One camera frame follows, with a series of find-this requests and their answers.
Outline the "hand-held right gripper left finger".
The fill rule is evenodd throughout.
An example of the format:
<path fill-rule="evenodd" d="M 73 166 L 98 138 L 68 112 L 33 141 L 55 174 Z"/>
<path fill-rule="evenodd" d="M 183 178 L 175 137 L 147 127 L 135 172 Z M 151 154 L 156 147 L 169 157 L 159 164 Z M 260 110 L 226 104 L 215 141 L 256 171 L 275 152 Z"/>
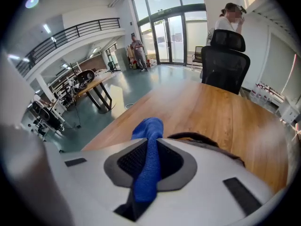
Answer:
<path fill-rule="evenodd" d="M 48 163 L 75 223 L 131 223 L 115 213 L 128 200 L 132 177 L 118 165 L 119 152 L 128 154 L 146 139 L 135 139 L 95 151 L 59 153 L 45 142 Z"/>

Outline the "white cabinet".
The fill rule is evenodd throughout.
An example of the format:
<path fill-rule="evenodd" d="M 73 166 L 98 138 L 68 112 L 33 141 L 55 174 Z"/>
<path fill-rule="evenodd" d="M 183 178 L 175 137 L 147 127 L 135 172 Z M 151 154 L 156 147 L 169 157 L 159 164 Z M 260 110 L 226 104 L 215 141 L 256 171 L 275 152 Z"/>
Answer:
<path fill-rule="evenodd" d="M 287 124 L 291 124 L 300 114 L 300 111 L 286 98 L 276 110 L 276 115 Z"/>

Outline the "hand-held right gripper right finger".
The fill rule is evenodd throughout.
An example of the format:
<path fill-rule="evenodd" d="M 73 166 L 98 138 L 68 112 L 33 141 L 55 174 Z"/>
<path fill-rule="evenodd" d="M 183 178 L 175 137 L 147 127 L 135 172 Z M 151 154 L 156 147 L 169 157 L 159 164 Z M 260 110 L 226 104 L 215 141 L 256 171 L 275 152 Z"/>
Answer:
<path fill-rule="evenodd" d="M 246 215 L 224 180 L 237 178 L 261 204 L 274 195 L 269 186 L 228 156 L 209 149 L 164 139 L 191 154 L 197 162 L 194 178 L 182 189 L 158 193 L 145 212 L 147 223 L 234 223 Z"/>

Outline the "grey backpack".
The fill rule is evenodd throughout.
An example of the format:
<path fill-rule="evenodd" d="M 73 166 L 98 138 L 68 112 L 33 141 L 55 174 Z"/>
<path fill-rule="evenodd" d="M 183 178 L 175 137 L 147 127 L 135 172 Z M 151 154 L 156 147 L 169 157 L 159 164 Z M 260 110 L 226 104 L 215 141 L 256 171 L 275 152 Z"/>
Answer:
<path fill-rule="evenodd" d="M 169 135 L 167 138 L 224 154 L 234 160 L 237 164 L 246 167 L 244 161 L 240 157 L 221 149 L 217 142 L 197 132 L 180 132 Z"/>

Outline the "round wooden table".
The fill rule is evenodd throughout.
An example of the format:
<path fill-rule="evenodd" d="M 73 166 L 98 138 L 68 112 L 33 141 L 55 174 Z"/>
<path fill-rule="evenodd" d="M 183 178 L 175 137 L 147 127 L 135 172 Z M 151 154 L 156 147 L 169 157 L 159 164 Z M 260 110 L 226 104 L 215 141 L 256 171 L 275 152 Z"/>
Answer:
<path fill-rule="evenodd" d="M 87 87 L 81 90 L 75 99 L 79 99 L 82 96 L 87 96 L 91 102 L 96 106 L 100 114 L 105 114 L 113 109 L 116 103 L 113 102 L 111 95 L 106 89 L 104 82 L 111 79 L 114 76 L 112 73 L 108 75 L 101 74 L 96 76 Z"/>

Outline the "black balcony railing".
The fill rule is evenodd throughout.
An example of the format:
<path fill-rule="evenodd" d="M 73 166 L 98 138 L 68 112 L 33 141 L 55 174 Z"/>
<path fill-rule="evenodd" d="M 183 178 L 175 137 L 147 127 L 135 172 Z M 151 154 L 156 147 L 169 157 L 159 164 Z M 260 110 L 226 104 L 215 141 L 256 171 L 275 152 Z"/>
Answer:
<path fill-rule="evenodd" d="M 117 28 L 120 28 L 118 17 L 92 20 L 64 29 L 34 47 L 16 65 L 16 69 L 24 77 L 38 62 L 61 46 L 83 36 Z"/>

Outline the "grey metal locker cabinet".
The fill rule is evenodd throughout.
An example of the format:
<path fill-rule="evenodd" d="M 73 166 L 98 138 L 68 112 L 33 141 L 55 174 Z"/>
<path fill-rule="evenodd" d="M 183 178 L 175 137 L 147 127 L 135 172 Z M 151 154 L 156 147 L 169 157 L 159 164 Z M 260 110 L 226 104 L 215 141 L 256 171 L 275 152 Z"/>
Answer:
<path fill-rule="evenodd" d="M 118 65 L 121 71 L 126 71 L 128 67 L 128 59 L 125 48 L 119 48 L 115 50 L 115 57 L 117 59 Z"/>

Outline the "blue cloth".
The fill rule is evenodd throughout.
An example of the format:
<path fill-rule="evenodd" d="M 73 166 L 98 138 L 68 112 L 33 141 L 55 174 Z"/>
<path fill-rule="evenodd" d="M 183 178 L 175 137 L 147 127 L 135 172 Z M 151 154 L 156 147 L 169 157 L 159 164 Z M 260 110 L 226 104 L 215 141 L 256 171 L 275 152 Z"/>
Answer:
<path fill-rule="evenodd" d="M 157 196 L 157 183 L 161 180 L 157 139 L 163 137 L 163 131 L 163 122 L 157 117 L 144 119 L 133 130 L 132 139 L 147 139 L 145 164 L 134 181 L 136 202 L 152 202 Z"/>

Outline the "black mesh office chair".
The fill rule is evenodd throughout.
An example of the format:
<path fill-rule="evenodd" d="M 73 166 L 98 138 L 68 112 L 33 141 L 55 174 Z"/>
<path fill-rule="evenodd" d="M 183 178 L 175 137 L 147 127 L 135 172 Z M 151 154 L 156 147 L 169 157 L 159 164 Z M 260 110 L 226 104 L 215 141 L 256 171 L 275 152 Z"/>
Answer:
<path fill-rule="evenodd" d="M 202 83 L 239 94 L 250 67 L 246 44 L 237 32 L 217 29 L 210 45 L 202 48 Z"/>

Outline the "glass entrance doors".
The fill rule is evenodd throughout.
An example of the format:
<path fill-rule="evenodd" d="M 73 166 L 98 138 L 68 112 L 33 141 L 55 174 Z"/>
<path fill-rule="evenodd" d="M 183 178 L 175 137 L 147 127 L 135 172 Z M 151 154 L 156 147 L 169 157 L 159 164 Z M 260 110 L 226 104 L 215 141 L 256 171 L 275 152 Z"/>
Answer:
<path fill-rule="evenodd" d="M 204 0 L 132 0 L 146 59 L 191 65 L 208 32 Z"/>

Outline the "row of clear bottles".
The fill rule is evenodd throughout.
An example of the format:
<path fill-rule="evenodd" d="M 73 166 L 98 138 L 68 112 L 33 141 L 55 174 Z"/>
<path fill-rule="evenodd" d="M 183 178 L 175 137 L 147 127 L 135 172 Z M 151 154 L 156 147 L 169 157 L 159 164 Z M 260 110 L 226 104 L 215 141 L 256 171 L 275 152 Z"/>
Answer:
<path fill-rule="evenodd" d="M 261 82 L 254 85 L 249 93 L 249 98 L 251 101 L 260 105 L 273 104 L 278 107 L 285 100 L 285 97 L 283 95 L 279 94 L 273 88 Z"/>

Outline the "metal frame chair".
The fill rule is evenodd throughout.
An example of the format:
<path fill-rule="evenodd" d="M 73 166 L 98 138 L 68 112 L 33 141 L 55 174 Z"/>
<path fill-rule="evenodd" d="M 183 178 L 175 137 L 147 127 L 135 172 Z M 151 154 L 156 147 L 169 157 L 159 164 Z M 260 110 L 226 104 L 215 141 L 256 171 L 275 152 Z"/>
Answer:
<path fill-rule="evenodd" d="M 203 65 L 202 65 L 202 48 L 203 48 L 203 46 L 195 47 L 195 52 L 192 55 L 192 65 L 191 65 L 192 70 L 203 67 Z"/>

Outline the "black oval device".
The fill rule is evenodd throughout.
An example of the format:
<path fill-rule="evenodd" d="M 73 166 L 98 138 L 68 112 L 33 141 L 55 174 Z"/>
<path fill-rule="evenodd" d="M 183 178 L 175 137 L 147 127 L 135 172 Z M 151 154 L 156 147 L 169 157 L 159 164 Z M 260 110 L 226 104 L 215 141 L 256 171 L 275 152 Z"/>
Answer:
<path fill-rule="evenodd" d="M 85 70 L 77 74 L 77 81 L 79 84 L 90 83 L 95 78 L 95 72 L 93 70 Z"/>

